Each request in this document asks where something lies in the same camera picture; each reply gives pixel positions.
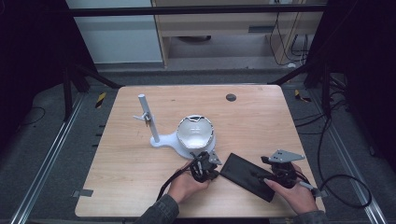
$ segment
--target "black cable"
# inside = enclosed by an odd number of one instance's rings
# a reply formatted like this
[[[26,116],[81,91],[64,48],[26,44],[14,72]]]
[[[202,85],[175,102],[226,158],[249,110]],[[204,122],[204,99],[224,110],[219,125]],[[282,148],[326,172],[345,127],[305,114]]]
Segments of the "black cable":
[[[301,173],[300,171],[295,171],[295,172],[297,173],[297,177],[300,177],[300,179],[302,179],[305,183],[309,185],[311,184],[309,183],[308,178],[306,178],[306,176],[303,173]]]
[[[345,102],[345,100],[340,100],[339,102],[335,103],[334,105],[332,105],[331,110],[334,110],[337,106],[341,105],[341,103],[343,103],[343,102]],[[311,124],[311,123],[313,123],[313,122],[315,122],[315,121],[317,121],[317,120],[319,120],[320,118],[323,118],[323,117],[325,116],[324,114],[319,113],[319,114],[316,114],[316,115],[310,115],[310,116],[305,117],[305,118],[302,118],[302,119],[312,118],[312,117],[317,116],[317,115],[320,115],[320,116],[317,117],[317,118],[315,118],[315,119],[312,119],[312,120],[310,120],[310,121],[308,121],[308,122],[306,122],[306,123],[297,124],[297,125],[295,125],[295,127],[296,127],[296,128],[298,128],[298,127],[303,127],[303,126],[308,125],[308,124]]]
[[[337,89],[337,90],[339,90],[339,91],[345,91],[345,90],[346,90],[345,88],[342,88],[342,87],[340,87],[340,86],[338,86],[337,84],[334,84],[334,83],[330,83],[329,86],[330,86],[333,90],[334,90],[334,89]]]
[[[344,91],[334,91],[334,92],[332,92],[332,94],[330,94],[330,97],[333,97],[335,94],[343,94],[343,95],[345,95],[345,92]]]
[[[39,120],[43,119],[44,116],[46,115],[46,109],[44,109],[44,108],[41,107],[41,106],[33,106],[32,109],[41,109],[41,110],[43,111],[43,114],[41,115],[40,118],[38,118],[38,119],[36,119],[36,120],[30,121],[30,122],[26,122],[26,123],[22,123],[22,124],[21,124],[22,126],[37,123]]]
[[[339,81],[337,78],[330,76],[330,80],[333,82],[333,84],[342,91],[345,91],[347,89],[346,84],[342,83]]]
[[[303,54],[304,54],[303,60],[305,62],[306,62],[306,59],[308,58],[308,53],[309,53],[309,49],[308,49],[308,35],[305,35],[304,51],[303,51]]]
[[[316,135],[316,134],[322,134],[322,132],[320,132],[320,133],[298,133],[298,134],[312,134],[312,135]]]
[[[271,51],[273,52],[273,55],[274,55],[274,58],[275,58],[275,62],[276,62],[277,65],[287,65],[287,64],[289,64],[289,63],[298,62],[298,60],[293,60],[293,59],[289,58],[289,56],[288,56],[288,54],[287,54],[287,52],[286,52],[285,44],[283,43],[282,35],[280,34],[279,23],[278,23],[278,22],[279,22],[279,12],[276,13],[276,21],[275,21],[274,29],[273,29],[273,32],[270,34],[270,49],[271,49]],[[276,60],[275,53],[274,53],[274,50],[273,50],[272,44],[271,44],[271,43],[272,43],[272,35],[273,35],[273,33],[274,33],[276,27],[277,27],[277,32],[279,33],[280,43],[282,44],[283,53],[285,54],[286,58],[288,58],[288,59],[290,60],[288,63],[279,63],[279,62]]]
[[[166,180],[166,182],[161,187],[160,193],[158,194],[158,197],[157,197],[157,201],[161,199],[161,197],[163,196],[163,192],[168,187],[168,185],[172,181],[174,181],[178,176],[182,175],[185,171],[187,171],[190,168],[190,166],[192,165],[193,162],[195,162],[195,160],[190,162],[190,164],[187,165],[186,167],[184,167],[183,169],[180,169],[180,170],[176,171],[168,180]]]
[[[345,204],[347,206],[350,206],[350,207],[353,207],[353,208],[365,208],[366,206],[368,206],[371,203],[371,201],[373,199],[373,196],[372,196],[371,191],[368,189],[368,187],[361,180],[359,180],[358,178],[356,178],[355,176],[352,176],[352,175],[332,175],[332,176],[328,177],[327,179],[324,179],[324,177],[323,177],[323,173],[321,171],[321,166],[320,166],[320,151],[321,151],[321,145],[322,145],[322,142],[323,142],[323,136],[324,136],[324,133],[325,133],[325,131],[327,129],[327,126],[329,125],[330,121],[331,121],[331,119],[326,119],[324,127],[323,127],[323,131],[322,131],[322,133],[320,135],[319,144],[318,144],[317,163],[318,163],[319,176],[320,176],[320,179],[322,181],[322,184],[320,185],[319,190],[323,190],[323,188],[326,188],[336,199],[338,199],[341,203],[343,203],[343,204]],[[334,191],[329,186],[327,186],[326,184],[330,180],[335,179],[337,177],[353,179],[353,180],[357,181],[358,183],[360,183],[362,186],[364,186],[364,188],[367,190],[367,192],[369,194],[369,199],[367,200],[367,202],[365,204],[349,203],[346,200],[342,199],[340,196],[338,196],[336,193],[334,193]]]
[[[309,118],[312,118],[312,117],[314,117],[314,116],[321,115],[321,114],[322,114],[322,113],[317,113],[317,114],[315,114],[315,115],[309,115],[309,116],[304,117],[304,118],[294,119],[294,121],[296,121],[296,120],[302,120],[302,119],[309,119]]]
[[[309,50],[307,50],[308,35],[305,35],[303,49],[294,49],[294,45],[296,43],[297,37],[298,37],[298,35],[295,35],[293,38],[293,41],[291,42],[290,52],[294,56],[301,57],[303,54],[305,54],[309,51]]]

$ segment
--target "wooden table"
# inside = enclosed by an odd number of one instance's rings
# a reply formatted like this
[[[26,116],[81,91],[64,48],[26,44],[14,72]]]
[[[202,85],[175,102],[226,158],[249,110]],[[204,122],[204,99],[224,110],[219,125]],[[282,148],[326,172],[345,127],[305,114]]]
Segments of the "wooden table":
[[[140,217],[155,203],[163,183],[186,160],[169,147],[153,148],[150,128],[133,118],[143,113],[137,95],[146,94],[159,134],[172,133],[188,115],[209,118],[216,151],[226,162],[230,153],[269,170],[261,156],[277,149],[304,154],[283,92],[269,85],[133,86],[121,88],[108,118],[84,189],[76,207],[79,217]],[[229,102],[226,95],[236,95]],[[296,161],[316,185],[307,160]],[[319,209],[324,210],[321,199]],[[292,217],[278,195],[271,203],[219,176],[207,190],[180,206],[179,217]]]

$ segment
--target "white stand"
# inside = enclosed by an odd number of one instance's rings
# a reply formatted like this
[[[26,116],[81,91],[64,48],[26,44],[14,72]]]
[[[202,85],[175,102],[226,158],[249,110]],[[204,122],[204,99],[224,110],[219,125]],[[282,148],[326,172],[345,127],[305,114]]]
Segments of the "white stand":
[[[153,147],[155,148],[172,147],[177,152],[178,155],[188,160],[193,159],[191,153],[194,153],[194,155],[198,155],[200,152],[203,151],[201,148],[186,149],[185,147],[183,147],[183,145],[178,140],[177,131],[171,134],[158,134],[157,129],[155,127],[155,118],[154,116],[151,115],[151,112],[149,110],[149,104],[146,100],[146,96],[144,94],[139,94],[138,97],[140,104],[142,105],[143,108],[143,115],[141,117],[134,116],[134,118],[143,120],[149,125],[152,132],[152,136],[150,137],[149,141]],[[217,157],[215,153],[215,144],[216,144],[216,136],[213,135],[212,141],[208,146],[206,146],[206,151],[209,154],[214,155],[214,157]]]

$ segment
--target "sleeve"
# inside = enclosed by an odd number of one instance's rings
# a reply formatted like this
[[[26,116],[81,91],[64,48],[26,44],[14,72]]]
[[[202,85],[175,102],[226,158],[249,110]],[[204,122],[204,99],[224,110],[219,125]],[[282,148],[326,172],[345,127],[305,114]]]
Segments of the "sleeve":
[[[300,214],[293,219],[294,224],[326,224],[329,220],[323,211]]]
[[[152,205],[134,224],[170,224],[178,215],[178,205],[175,200],[164,194],[161,199]]]

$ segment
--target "white cabinet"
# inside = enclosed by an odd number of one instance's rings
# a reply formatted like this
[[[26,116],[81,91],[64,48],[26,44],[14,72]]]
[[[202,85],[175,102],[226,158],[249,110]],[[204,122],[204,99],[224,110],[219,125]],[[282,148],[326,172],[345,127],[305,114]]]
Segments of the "white cabinet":
[[[151,7],[149,0],[66,0],[70,8]],[[162,63],[153,16],[75,17],[95,64]]]

